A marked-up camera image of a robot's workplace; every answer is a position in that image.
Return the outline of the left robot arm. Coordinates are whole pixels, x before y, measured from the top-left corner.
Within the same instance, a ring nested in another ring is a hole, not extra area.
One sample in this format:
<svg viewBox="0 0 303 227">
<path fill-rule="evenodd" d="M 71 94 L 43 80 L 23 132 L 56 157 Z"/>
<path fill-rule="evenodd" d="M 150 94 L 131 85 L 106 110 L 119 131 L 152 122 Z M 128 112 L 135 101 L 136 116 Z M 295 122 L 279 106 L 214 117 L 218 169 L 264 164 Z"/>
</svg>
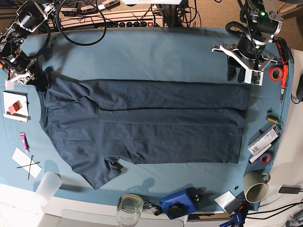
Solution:
<svg viewBox="0 0 303 227">
<path fill-rule="evenodd" d="M 239 38 L 238 44 L 213 46 L 212 52 L 227 55 L 227 80 L 262 86 L 265 68 L 277 64 L 273 54 L 263 51 L 274 36 L 279 34 L 283 16 L 273 0 L 246 0 L 240 6 L 240 23 L 229 22 L 225 26 L 228 34 Z"/>
</svg>

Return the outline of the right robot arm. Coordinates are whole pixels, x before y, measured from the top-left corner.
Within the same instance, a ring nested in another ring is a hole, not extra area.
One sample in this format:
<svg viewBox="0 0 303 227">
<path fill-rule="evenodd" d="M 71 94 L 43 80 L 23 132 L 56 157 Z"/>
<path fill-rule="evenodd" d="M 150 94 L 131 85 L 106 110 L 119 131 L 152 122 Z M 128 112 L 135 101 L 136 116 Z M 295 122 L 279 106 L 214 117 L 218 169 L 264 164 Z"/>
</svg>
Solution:
<svg viewBox="0 0 303 227">
<path fill-rule="evenodd" d="M 37 59 L 49 44 L 51 29 L 47 21 L 55 11 L 53 0 L 28 0 L 16 11 L 14 22 L 0 34 L 0 68 L 8 74 L 8 82 L 33 85 L 41 92 L 48 89 L 46 75 L 40 70 Z M 28 56 L 20 46 L 40 26 L 47 30 L 45 43 L 37 53 Z"/>
</svg>

